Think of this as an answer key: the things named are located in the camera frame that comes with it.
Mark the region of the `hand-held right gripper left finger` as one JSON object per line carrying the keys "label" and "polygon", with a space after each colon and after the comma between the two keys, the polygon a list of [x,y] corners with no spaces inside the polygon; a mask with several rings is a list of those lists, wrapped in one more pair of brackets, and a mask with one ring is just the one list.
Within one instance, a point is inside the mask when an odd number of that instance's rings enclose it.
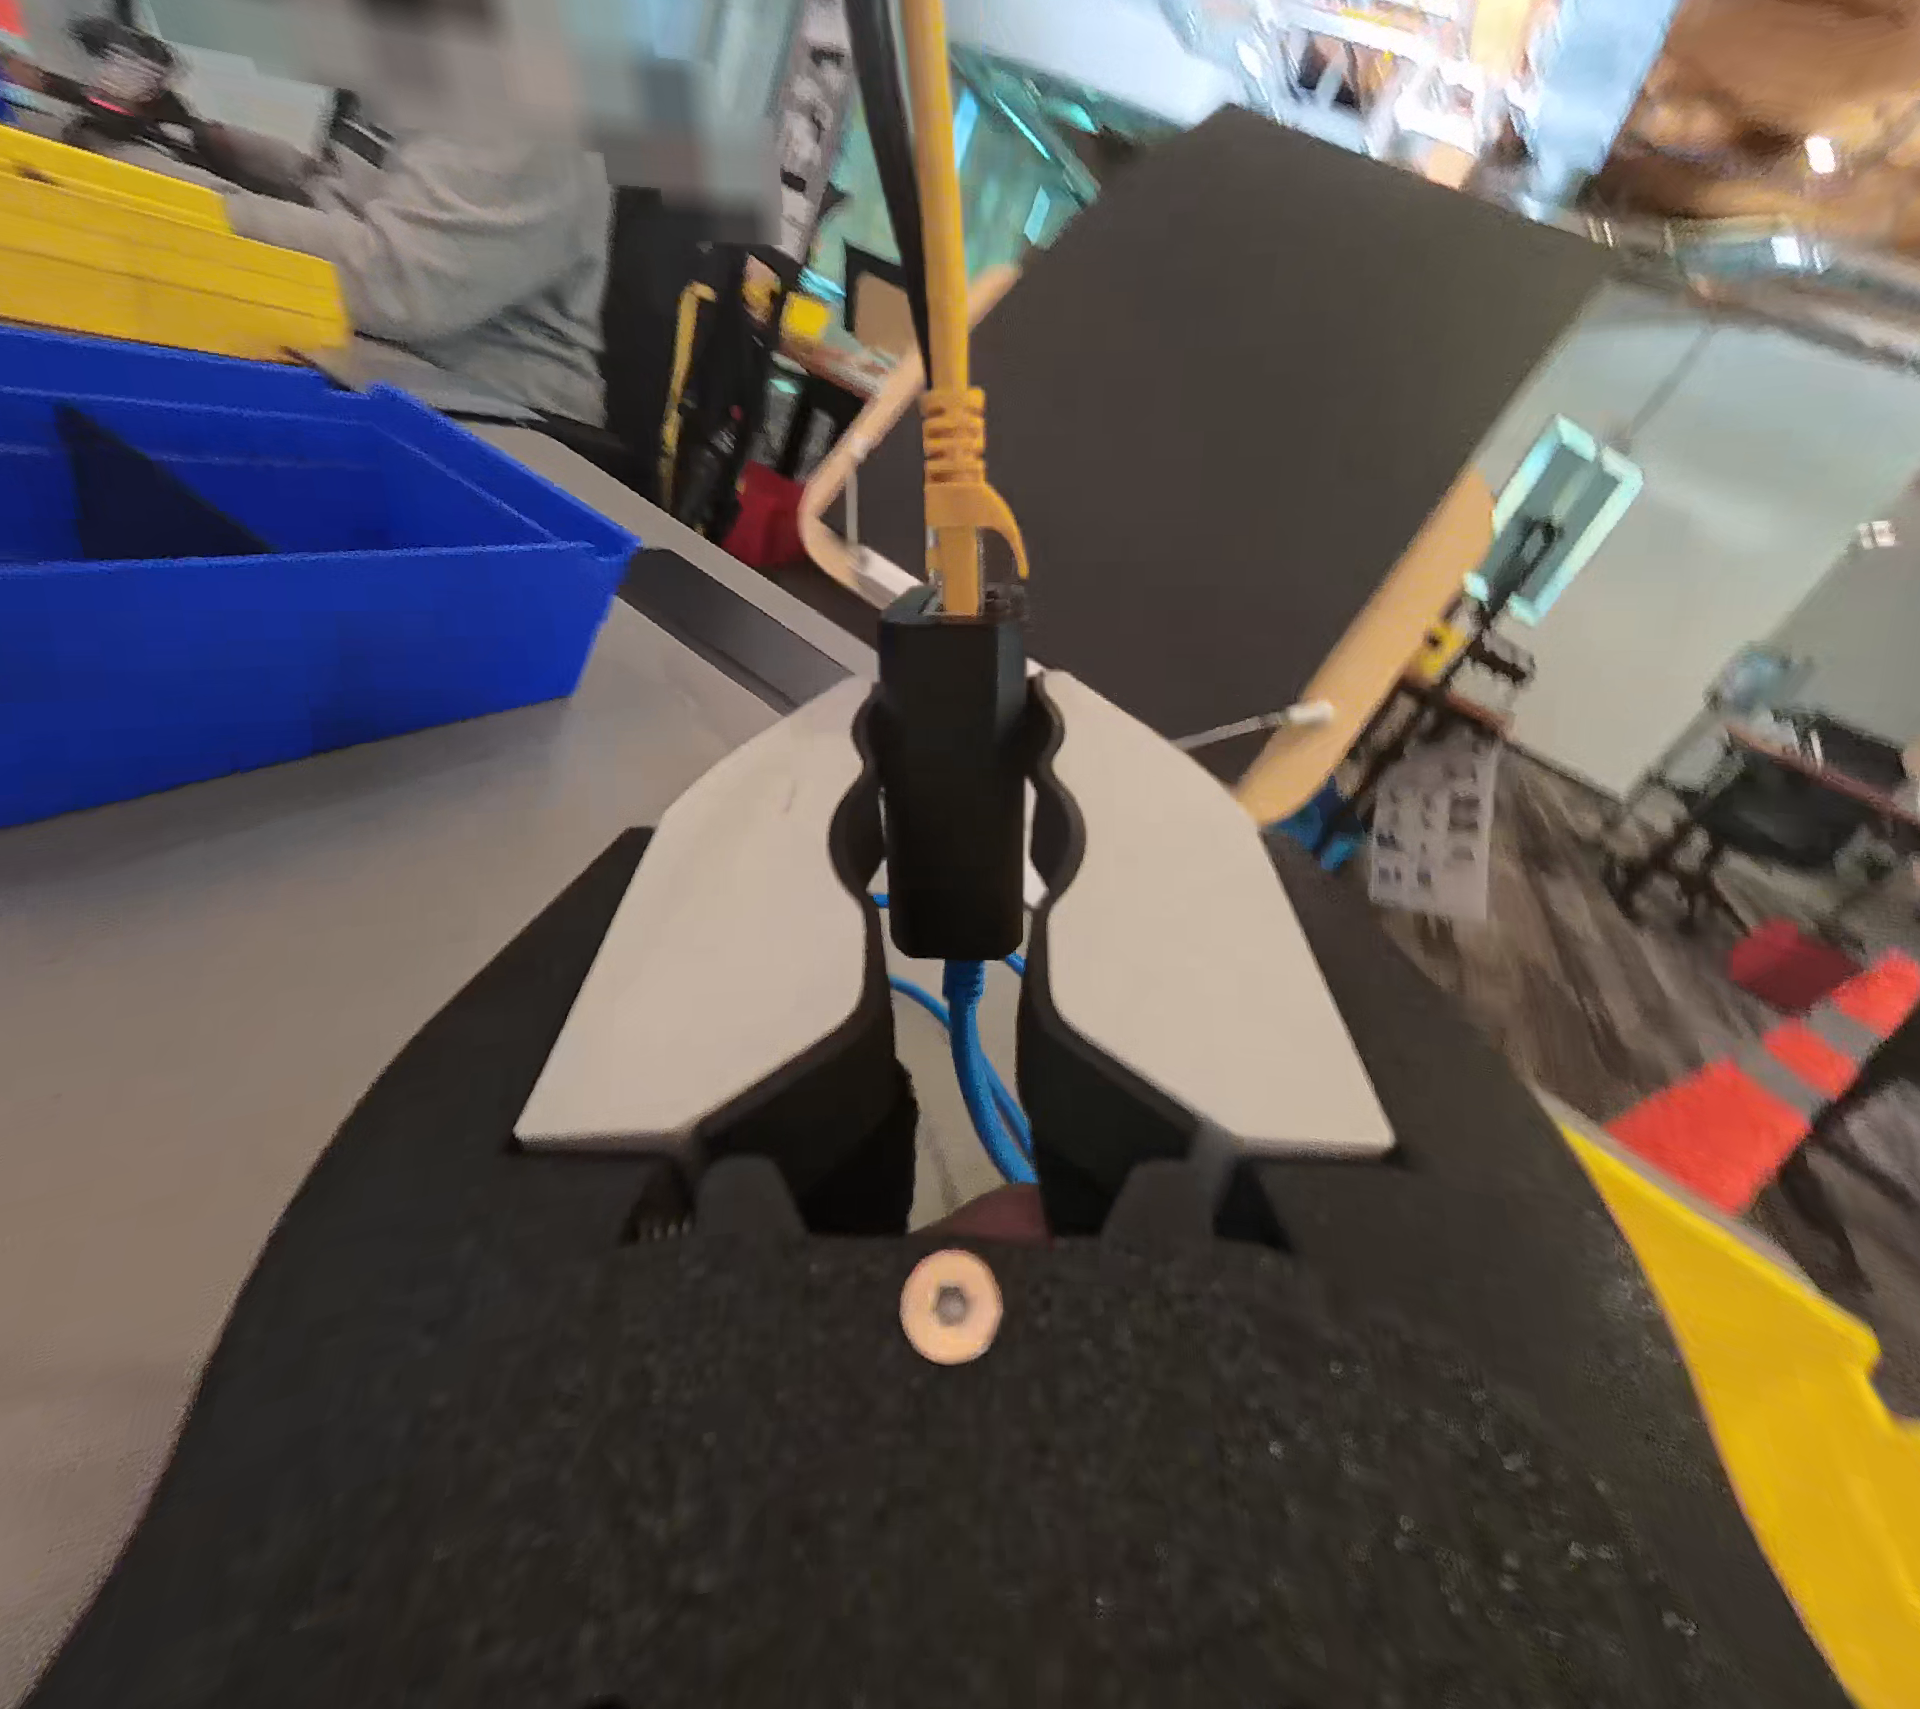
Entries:
{"label": "hand-held right gripper left finger", "polygon": [[871,884],[878,686],[836,684],[652,829],[513,1127],[640,1160],[706,1234],[901,1237],[918,1104]]}

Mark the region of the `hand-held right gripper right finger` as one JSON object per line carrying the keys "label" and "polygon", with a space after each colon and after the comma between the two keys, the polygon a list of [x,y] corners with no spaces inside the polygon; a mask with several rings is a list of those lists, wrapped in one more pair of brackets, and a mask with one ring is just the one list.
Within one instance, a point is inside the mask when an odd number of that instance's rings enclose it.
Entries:
{"label": "hand-held right gripper right finger", "polygon": [[1210,773],[1062,671],[1028,682],[1019,1098],[1057,1237],[1138,1169],[1216,1223],[1250,1169],[1376,1166],[1399,1137],[1285,878]]}

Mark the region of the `black ethernet adapter box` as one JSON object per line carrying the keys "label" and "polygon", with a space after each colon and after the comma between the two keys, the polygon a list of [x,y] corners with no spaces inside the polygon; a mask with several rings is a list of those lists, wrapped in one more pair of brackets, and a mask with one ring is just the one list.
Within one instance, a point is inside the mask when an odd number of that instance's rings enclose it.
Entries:
{"label": "black ethernet adapter box", "polygon": [[948,615],[935,586],[880,617],[873,742],[891,934],[987,962],[1024,928],[1030,696],[1021,620]]}

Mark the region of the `blue plastic storage bin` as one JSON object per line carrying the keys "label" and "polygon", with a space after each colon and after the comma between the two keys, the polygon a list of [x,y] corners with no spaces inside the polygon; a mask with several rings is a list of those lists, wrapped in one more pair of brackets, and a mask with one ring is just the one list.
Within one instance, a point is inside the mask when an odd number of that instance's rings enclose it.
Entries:
{"label": "blue plastic storage bin", "polygon": [[[83,561],[60,401],[275,554]],[[403,391],[9,326],[3,823],[565,698],[638,547]]]}

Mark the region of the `white printed paper sheet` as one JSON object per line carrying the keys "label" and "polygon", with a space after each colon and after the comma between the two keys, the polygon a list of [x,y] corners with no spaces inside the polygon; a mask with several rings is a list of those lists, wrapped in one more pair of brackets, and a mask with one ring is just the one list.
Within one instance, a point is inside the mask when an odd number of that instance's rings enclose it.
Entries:
{"label": "white printed paper sheet", "polygon": [[1442,737],[1393,764],[1374,793],[1366,842],[1371,905],[1440,922],[1484,922],[1503,750],[1496,737]]}

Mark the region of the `orange traffic cone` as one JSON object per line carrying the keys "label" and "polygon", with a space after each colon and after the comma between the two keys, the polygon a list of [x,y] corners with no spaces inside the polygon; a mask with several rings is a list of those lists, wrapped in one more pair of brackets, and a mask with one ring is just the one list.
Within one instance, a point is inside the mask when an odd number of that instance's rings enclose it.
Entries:
{"label": "orange traffic cone", "polygon": [[1918,965],[1888,948],[1809,1010],[1783,1013],[1602,1127],[1641,1166],[1719,1213],[1745,1215],[1820,1125],[1896,1065],[1916,1020]]}

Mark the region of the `wooden table black legs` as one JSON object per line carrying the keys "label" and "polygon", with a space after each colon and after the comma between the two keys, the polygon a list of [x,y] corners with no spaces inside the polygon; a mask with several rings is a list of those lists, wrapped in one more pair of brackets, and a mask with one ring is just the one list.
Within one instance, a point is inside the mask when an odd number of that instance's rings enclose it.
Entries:
{"label": "wooden table black legs", "polygon": [[1730,888],[1746,867],[1768,880],[1835,880],[1813,928],[1843,945],[1851,915],[1918,854],[1916,776],[1905,754],[1828,713],[1711,700],[1651,762],[1597,836],[1598,878],[1628,920],[1659,888],[1683,928],[1762,924]]}

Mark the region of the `black bin divider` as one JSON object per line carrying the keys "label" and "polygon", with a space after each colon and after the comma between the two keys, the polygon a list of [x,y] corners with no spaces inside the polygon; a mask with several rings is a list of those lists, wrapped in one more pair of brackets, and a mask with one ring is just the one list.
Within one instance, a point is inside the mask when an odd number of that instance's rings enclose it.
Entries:
{"label": "black bin divider", "polygon": [[254,530],[69,401],[54,409],[86,563],[239,561],[275,554]]}

